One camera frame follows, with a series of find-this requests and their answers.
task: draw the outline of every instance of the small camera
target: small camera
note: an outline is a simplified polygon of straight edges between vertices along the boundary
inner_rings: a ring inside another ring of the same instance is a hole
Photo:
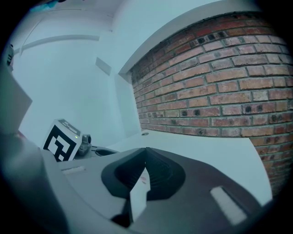
[[[81,142],[80,147],[78,148],[77,153],[80,156],[86,155],[92,146],[91,142],[92,142],[91,135],[90,134],[83,134],[82,135],[82,142]]]

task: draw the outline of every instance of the white tabletop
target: white tabletop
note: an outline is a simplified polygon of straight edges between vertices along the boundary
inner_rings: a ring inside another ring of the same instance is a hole
[[[261,205],[272,199],[266,170],[249,138],[210,138],[144,130],[107,148],[122,152],[144,147],[208,163],[248,190]]]

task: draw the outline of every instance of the white ceiling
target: white ceiling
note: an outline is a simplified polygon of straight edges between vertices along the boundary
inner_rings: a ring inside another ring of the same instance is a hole
[[[66,0],[57,3],[54,9],[86,9],[114,15],[123,0]]]

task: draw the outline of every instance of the brick wall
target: brick wall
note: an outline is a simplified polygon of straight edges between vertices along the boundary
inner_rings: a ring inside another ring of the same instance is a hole
[[[285,42],[260,15],[196,23],[133,67],[141,128],[249,137],[276,195],[293,159],[292,65]]]

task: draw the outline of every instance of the white wall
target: white wall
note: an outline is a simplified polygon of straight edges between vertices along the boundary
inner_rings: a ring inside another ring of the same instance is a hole
[[[79,15],[78,11],[51,14],[25,44],[68,34],[100,36],[100,39],[46,43],[24,50],[21,56],[15,55],[13,75],[33,100],[20,131],[41,146],[53,119],[65,118],[84,133],[90,133],[93,144],[104,147],[140,132],[137,113],[129,112],[129,109],[136,112],[129,84],[125,85],[123,79],[117,84],[117,74],[108,76],[95,65],[97,56],[109,65],[112,63],[111,22]],[[11,38],[15,49],[23,44],[40,18],[30,16],[16,29]]]
[[[150,49],[180,29],[234,11],[260,9],[250,0],[126,0],[114,17],[114,68],[126,73]]]
[[[140,132],[131,82],[125,77],[129,69],[189,24],[223,13],[258,10],[248,0],[125,0],[114,19],[93,11],[30,14],[11,38],[14,48],[21,47],[40,20],[25,44],[70,34],[99,36],[99,41],[47,43],[16,55],[13,74],[33,99],[20,130],[38,145],[57,117],[90,133],[100,146]],[[110,76],[94,65],[97,56],[112,67]]]

